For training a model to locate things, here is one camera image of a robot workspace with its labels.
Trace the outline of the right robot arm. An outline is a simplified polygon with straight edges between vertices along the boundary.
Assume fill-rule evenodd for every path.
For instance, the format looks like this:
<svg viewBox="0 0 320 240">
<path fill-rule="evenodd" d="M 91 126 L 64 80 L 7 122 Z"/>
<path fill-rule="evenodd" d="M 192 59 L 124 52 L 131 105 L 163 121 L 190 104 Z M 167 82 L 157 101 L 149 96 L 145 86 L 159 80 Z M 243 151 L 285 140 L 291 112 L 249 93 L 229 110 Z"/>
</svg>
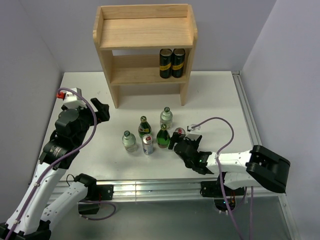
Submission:
<svg viewBox="0 0 320 240">
<path fill-rule="evenodd" d="M 173 150 L 186 168 L 201 175 L 220 172 L 225 175 L 216 183 L 222 195 L 244 187 L 263 187 L 268 191 L 284 194 L 287 188 L 291 163 L 267 149 L 254 145 L 251 150 L 236 153 L 198 151 L 202 136 L 175 132 L 168 149 Z"/>
</svg>

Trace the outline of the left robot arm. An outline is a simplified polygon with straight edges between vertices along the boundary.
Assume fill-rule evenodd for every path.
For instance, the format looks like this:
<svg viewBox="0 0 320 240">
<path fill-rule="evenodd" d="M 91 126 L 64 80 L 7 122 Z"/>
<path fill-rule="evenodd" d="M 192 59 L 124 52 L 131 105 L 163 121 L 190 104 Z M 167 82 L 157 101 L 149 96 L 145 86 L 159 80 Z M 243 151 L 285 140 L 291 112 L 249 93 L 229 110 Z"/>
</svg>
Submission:
<svg viewBox="0 0 320 240">
<path fill-rule="evenodd" d="M 11 217 L 0 225 L 3 240 L 48 240 L 64 215 L 81 200 L 95 199 L 97 180 L 81 173 L 68 189 L 48 203 L 60 179 L 85 143 L 90 127 L 110 119 L 109 105 L 92 98 L 63 101 L 49 142 L 43 147 L 33 179 Z"/>
</svg>

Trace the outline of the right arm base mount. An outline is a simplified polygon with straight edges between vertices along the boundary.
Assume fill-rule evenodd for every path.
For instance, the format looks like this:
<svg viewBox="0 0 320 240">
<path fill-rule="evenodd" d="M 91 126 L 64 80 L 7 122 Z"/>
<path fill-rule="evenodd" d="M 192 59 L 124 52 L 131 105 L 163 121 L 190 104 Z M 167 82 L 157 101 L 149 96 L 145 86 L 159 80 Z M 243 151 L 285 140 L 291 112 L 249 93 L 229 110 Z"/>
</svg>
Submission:
<svg viewBox="0 0 320 240">
<path fill-rule="evenodd" d="M 202 181 L 200 183 L 200 195 L 204 198 L 213 198 L 214 205 L 218 211 L 227 212 L 227 204 L 224 200 L 222 189 L 220 182 L 217 181 Z M 225 195 L 227 202 L 229 204 L 230 210 L 233 211 L 237 206 L 240 206 L 244 203 L 247 188 L 240 187 L 236 190 L 232 190 L 231 188 L 224 187 Z"/>
</svg>

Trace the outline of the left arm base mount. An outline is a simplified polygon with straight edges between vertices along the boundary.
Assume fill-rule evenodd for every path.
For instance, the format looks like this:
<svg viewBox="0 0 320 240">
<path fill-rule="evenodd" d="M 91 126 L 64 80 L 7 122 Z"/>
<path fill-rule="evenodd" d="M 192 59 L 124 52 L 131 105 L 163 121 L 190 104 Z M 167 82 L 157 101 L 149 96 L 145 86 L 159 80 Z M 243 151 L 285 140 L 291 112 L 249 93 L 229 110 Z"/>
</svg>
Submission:
<svg viewBox="0 0 320 240">
<path fill-rule="evenodd" d="M 102 184 L 90 187 L 87 196 L 84 198 L 86 201 L 110 201 L 113 198 L 114 186 L 112 184 Z M 96 215 L 102 208 L 99 203 L 79 203 L 78 212 L 80 215 Z"/>
</svg>

